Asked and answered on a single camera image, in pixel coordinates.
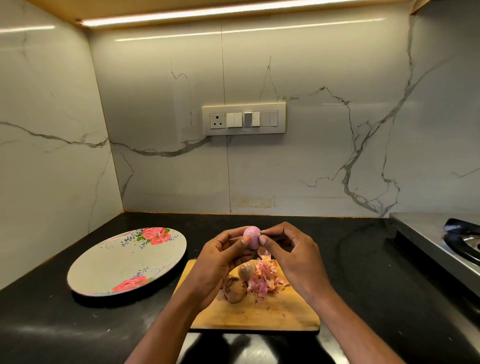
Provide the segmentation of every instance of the black countertop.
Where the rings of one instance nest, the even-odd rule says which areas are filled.
[[[347,304],[407,363],[480,363],[480,300],[402,236],[388,220],[249,215],[123,213],[0,291],[2,363],[123,363],[162,310],[188,259],[225,229],[289,221],[320,246],[330,280]],[[165,226],[187,238],[187,253],[163,277],[119,296],[70,291],[70,265],[118,233]],[[320,334],[188,334],[182,363],[340,362]]]

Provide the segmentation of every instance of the white plate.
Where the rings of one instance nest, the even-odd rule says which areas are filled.
[[[70,288],[84,296],[111,296],[141,287],[171,270],[187,249],[169,228],[137,229],[91,247],[72,264]]]

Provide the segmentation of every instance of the wooden cutting board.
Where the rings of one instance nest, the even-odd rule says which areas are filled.
[[[187,277],[195,260],[189,260],[175,290]],[[285,279],[277,265],[278,276]],[[230,272],[238,277],[237,268]],[[279,330],[279,331],[318,331],[320,319],[296,293],[292,286],[280,293],[268,293],[262,304],[255,303],[256,295],[247,294],[239,303],[228,303],[222,290],[213,302],[198,314],[192,329],[231,329],[231,330]]]

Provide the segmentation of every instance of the stainless steel stove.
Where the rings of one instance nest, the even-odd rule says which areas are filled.
[[[443,227],[450,218],[480,225],[480,214],[407,212],[390,214],[393,226],[400,233],[480,297],[480,266],[459,255],[444,241]],[[471,244],[473,239],[465,238],[465,244],[478,250],[477,244],[474,244],[474,246]]]

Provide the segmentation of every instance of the white marble wall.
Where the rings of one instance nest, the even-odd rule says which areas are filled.
[[[0,288],[122,211],[85,35],[0,3]]]
[[[99,32],[126,210],[480,211],[476,0]],[[285,135],[205,138],[201,106],[286,100]]]

